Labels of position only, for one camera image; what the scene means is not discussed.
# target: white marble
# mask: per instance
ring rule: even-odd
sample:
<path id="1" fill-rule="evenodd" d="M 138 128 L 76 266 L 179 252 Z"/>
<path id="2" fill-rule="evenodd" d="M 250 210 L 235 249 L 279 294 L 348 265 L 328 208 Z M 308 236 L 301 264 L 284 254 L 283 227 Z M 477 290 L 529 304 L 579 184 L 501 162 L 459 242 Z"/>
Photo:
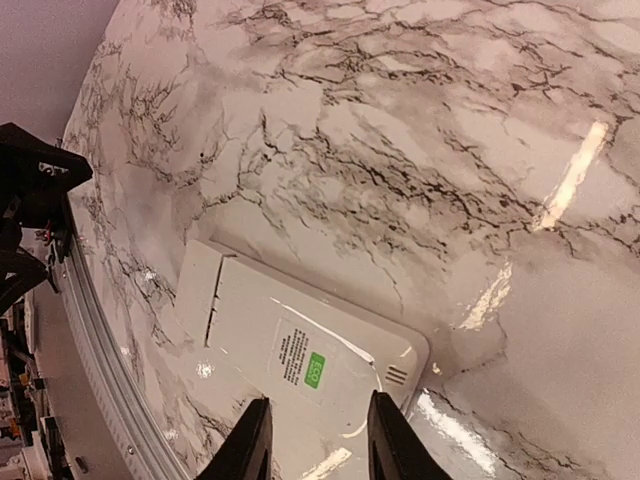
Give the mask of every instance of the white marble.
<path id="1" fill-rule="evenodd" d="M 185 467 L 260 394 L 171 316 L 210 238 L 421 331 L 411 422 L 453 478 L 640 478 L 639 54 L 633 1 L 122 0 L 72 202 Z M 314 478 L 335 445 L 274 421 L 277 476 Z"/>

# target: sticker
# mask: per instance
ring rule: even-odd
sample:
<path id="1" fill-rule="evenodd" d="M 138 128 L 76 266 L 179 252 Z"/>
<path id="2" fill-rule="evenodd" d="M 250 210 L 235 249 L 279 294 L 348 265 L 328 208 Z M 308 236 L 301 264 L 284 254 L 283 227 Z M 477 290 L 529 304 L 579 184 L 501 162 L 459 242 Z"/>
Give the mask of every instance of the sticker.
<path id="1" fill-rule="evenodd" d="M 301 395 L 322 403 L 335 345 L 305 322 L 280 318 L 269 373 Z"/>
<path id="2" fill-rule="evenodd" d="M 312 352 L 309 366 L 307 367 L 307 374 L 304 377 L 304 383 L 317 390 L 320 379 L 322 378 L 322 370 L 324 370 L 324 357 L 316 352 Z"/>

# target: marble surface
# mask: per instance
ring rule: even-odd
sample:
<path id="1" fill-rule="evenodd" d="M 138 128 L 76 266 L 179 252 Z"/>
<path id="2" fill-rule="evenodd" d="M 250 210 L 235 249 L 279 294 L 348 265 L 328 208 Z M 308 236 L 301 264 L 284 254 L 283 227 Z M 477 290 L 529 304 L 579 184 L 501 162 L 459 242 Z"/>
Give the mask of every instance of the marble surface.
<path id="1" fill-rule="evenodd" d="M 410 418 L 454 479 L 640 478 L 639 54 L 621 0 L 122 0 L 72 202 L 185 468 L 260 394 L 171 316 L 209 238 L 421 331 Z M 276 477 L 366 478 L 274 415 Z"/>

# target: vent slot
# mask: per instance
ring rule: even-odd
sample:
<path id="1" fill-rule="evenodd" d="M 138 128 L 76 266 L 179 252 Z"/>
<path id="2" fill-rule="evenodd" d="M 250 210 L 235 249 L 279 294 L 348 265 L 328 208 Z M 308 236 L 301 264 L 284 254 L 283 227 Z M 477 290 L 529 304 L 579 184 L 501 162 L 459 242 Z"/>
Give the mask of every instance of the vent slot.
<path id="1" fill-rule="evenodd" d="M 389 365 L 387 368 L 387 374 L 384 376 L 387 382 L 395 383 L 400 386 L 404 386 L 407 381 L 407 377 L 409 377 L 409 374 L 395 365 Z"/>

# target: wall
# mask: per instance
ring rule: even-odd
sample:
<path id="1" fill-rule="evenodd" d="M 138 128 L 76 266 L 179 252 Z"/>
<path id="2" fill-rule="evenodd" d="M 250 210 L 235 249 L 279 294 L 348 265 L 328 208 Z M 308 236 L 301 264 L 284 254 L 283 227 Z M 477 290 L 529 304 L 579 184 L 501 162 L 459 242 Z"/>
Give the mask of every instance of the wall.
<path id="1" fill-rule="evenodd" d="M 53 143 L 117 0 L 0 2 L 0 124 Z"/>

